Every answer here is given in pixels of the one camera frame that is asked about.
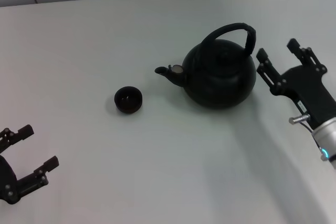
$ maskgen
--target blue indicator light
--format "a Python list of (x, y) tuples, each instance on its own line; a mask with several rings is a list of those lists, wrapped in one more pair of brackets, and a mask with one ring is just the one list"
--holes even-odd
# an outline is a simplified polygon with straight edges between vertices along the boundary
[(328, 154), (328, 152), (325, 150), (325, 149), (321, 149), (322, 150), (322, 152), (324, 153), (324, 155), (326, 156), (326, 158), (329, 158), (329, 154)]

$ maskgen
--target kettle handle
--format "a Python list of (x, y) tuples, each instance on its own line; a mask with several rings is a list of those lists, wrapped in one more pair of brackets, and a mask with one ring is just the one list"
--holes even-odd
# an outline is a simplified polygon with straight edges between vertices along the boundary
[(234, 23), (227, 26), (223, 26), (212, 33), (210, 33), (206, 38), (201, 42), (201, 45), (199, 47), (199, 55), (202, 55), (204, 52), (204, 49), (206, 49), (216, 38), (218, 38), (220, 35), (223, 35), (225, 33), (228, 33), (230, 31), (235, 30), (245, 30), (247, 31), (247, 39), (245, 43), (245, 49), (244, 54), (246, 57), (250, 56), (253, 52), (254, 46), (256, 44), (256, 31), (249, 25), (246, 25), (245, 23)]

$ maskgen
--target table surface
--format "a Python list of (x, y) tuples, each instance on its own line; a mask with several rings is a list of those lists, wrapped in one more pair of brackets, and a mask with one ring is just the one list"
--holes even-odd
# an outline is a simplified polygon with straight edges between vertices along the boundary
[[(257, 76), (239, 106), (194, 104), (154, 73), (181, 64), (216, 28), (245, 22), (279, 72), (299, 61), (290, 38), (329, 67), (336, 97), (334, 0), (87, 0), (0, 8), (2, 128), (35, 135), (4, 157), (17, 177), (57, 155), (49, 185), (1, 223), (334, 223), (335, 171), (299, 112)], [(224, 37), (244, 45), (245, 33)], [(142, 91), (133, 115), (116, 111), (123, 86)]]

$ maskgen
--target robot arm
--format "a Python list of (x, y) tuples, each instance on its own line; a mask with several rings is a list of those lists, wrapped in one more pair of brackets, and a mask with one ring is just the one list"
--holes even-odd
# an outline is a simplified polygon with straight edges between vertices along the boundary
[(289, 122), (302, 124), (306, 121), (312, 128), (311, 133), (321, 151), (321, 159), (329, 160), (336, 169), (336, 102), (321, 80), (327, 68), (320, 63), (311, 48), (300, 48), (295, 39), (291, 39), (287, 47), (300, 60), (300, 66), (280, 75), (261, 48), (257, 54), (260, 62), (257, 72), (273, 95), (284, 95), (294, 102), (301, 115), (290, 118)]
[[(30, 137), (33, 133), (33, 128), (30, 125), (18, 130), (17, 133), (12, 132), (8, 128), (4, 129), (0, 132), (0, 153), (20, 140)], [(11, 166), (3, 156), (0, 156), (0, 199), (12, 205), (27, 194), (48, 185), (46, 172), (50, 172), (58, 165), (58, 159), (54, 156), (33, 173), (17, 180)]]

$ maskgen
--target teapot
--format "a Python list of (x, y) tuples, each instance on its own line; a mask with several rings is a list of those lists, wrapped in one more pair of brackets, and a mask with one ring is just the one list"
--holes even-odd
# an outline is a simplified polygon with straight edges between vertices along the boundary
[[(247, 31), (245, 48), (220, 35), (234, 30)], [(182, 65), (158, 67), (155, 73), (183, 87), (198, 104), (215, 109), (235, 106), (251, 93), (256, 82), (256, 68), (250, 56), (256, 43), (256, 31), (234, 23), (210, 33), (185, 57)]]

